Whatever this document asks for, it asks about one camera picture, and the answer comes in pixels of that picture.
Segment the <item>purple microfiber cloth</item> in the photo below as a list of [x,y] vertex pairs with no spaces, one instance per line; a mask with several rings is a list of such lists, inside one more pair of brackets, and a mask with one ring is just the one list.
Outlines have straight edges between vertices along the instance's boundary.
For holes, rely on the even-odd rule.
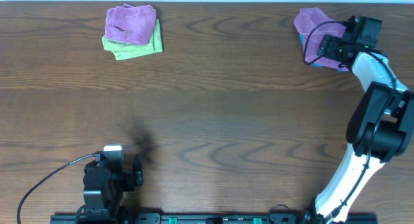
[[317,7],[301,8],[299,14],[294,20],[294,26],[296,27],[298,34],[309,35],[316,26],[328,21],[330,21],[330,23],[318,27],[312,33],[310,40],[312,36],[316,37],[317,34],[321,34],[323,37],[326,34],[339,38],[342,37],[343,33],[345,32],[345,27],[339,23],[336,23],[336,20],[330,19],[322,10]]

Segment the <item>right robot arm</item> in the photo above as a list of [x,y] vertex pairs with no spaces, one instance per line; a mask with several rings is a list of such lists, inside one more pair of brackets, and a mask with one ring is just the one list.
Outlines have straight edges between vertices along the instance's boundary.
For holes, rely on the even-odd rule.
[[345,155],[328,185],[298,218],[298,223],[377,223],[375,214],[352,214],[350,207],[368,180],[393,157],[403,154],[413,135],[413,92],[391,70],[373,37],[324,35],[317,57],[346,67],[364,95],[345,134]]

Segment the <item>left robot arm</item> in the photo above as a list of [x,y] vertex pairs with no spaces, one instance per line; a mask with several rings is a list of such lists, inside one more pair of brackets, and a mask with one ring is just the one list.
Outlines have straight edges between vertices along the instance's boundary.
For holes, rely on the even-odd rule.
[[135,217],[120,205],[124,192],[143,185],[142,163],[139,154],[132,169],[123,170],[121,152],[94,154],[96,159],[85,165],[83,176],[83,214],[76,213],[76,223],[134,223]]

